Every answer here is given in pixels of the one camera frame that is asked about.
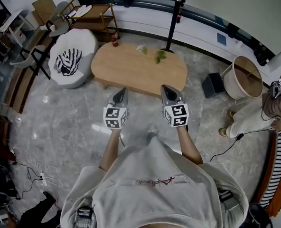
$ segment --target wooden coffee table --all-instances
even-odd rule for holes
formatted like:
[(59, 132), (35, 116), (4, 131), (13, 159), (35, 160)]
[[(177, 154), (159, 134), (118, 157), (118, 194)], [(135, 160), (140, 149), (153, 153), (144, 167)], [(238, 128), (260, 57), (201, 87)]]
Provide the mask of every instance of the wooden coffee table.
[(147, 54), (137, 51), (138, 45), (119, 42), (103, 45), (94, 56), (92, 72), (104, 86), (127, 87), (131, 90), (160, 97), (161, 85), (183, 90), (187, 66), (176, 54), (166, 52), (166, 59), (156, 64), (157, 49), (147, 48)]

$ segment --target sneaker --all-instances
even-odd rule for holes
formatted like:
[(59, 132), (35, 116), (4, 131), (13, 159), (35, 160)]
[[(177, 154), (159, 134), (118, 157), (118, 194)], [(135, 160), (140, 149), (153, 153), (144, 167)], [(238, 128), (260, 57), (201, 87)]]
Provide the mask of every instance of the sneaker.
[(218, 133), (223, 136), (223, 137), (227, 137), (227, 133), (226, 133), (226, 129), (225, 128), (220, 128), (218, 130)]
[(158, 133), (159, 130), (155, 124), (150, 123), (147, 127), (147, 132), (148, 133)]
[(232, 121), (232, 122), (234, 122), (234, 114), (235, 114), (236, 112), (235, 111), (233, 111), (233, 110), (228, 110), (227, 111), (227, 116), (229, 117), (229, 119)]
[(43, 194), (48, 200), (53, 200), (54, 202), (57, 202), (58, 200), (54, 198), (48, 191), (44, 191)]

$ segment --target white pouf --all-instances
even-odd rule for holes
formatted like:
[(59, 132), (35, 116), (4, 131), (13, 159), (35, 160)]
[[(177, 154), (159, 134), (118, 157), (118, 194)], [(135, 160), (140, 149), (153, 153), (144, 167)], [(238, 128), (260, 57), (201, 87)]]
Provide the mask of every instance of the white pouf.
[[(83, 57), (77, 67), (77, 71), (71, 76), (63, 76), (54, 69), (56, 58), (68, 49), (78, 49)], [(49, 68), (51, 78), (62, 88), (72, 89), (80, 86), (91, 74), (91, 62), (98, 50), (96, 37), (88, 29), (72, 29), (61, 35), (50, 51)]]

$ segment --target black and white striped fabric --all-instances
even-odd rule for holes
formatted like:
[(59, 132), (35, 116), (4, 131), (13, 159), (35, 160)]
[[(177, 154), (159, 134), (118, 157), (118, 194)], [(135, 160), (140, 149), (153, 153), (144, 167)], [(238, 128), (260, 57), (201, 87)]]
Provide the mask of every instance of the black and white striped fabric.
[(273, 162), (272, 175), (269, 179), (269, 184), (263, 197), (261, 198), (260, 205), (267, 208), (270, 204), (281, 180), (281, 131), (277, 132), (276, 140), (276, 155)]
[(68, 49), (57, 56), (54, 69), (63, 76), (70, 76), (76, 72), (81, 58), (81, 50)]

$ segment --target marble floor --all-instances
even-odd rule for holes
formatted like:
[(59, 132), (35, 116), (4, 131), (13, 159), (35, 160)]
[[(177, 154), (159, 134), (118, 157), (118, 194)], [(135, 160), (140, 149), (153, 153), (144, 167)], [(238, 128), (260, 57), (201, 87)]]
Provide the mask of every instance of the marble floor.
[[(155, 48), (166, 45), (164, 41), (138, 35), (122, 33), (121, 36), (121, 41), (125, 42)], [(171, 49), (184, 59), (188, 67), (186, 87), (182, 93), (190, 111), (189, 134), (204, 161), (208, 162), (214, 154), (223, 152), (234, 142), (219, 136), (218, 129), (229, 123), (226, 111), (241, 106), (235, 106), (234, 100), (225, 93), (205, 99), (202, 81), (208, 73), (224, 71), (226, 64), (186, 47), (172, 44)], [(103, 107), (118, 90), (112, 86), (103, 90), (92, 78), (79, 88), (59, 89), (43, 74), (36, 77), (23, 114), (9, 113), (13, 122), (10, 147), (14, 149), (18, 163), (32, 167), (37, 174), (40, 172), (38, 165), (41, 166), (49, 182), (45, 187), (41, 181), (35, 181), (32, 190), (24, 193), (23, 200), (14, 200), (12, 209), (18, 217), (44, 198), (42, 190), (53, 192), (61, 207), (80, 170), (86, 165), (98, 165), (110, 135), (110, 130), (103, 124)], [(122, 130), (124, 144), (145, 144), (146, 127), (155, 123), (160, 138), (170, 147), (179, 149), (177, 133), (163, 119), (161, 110), (159, 98), (130, 91), (130, 115)], [(261, 175), (268, 141), (268, 132), (247, 134), (230, 151), (217, 158), (225, 164), (249, 199)], [(27, 170), (23, 166), (13, 166), (12, 170), (21, 195), (31, 186)], [(54, 207), (45, 220), (55, 213)]]

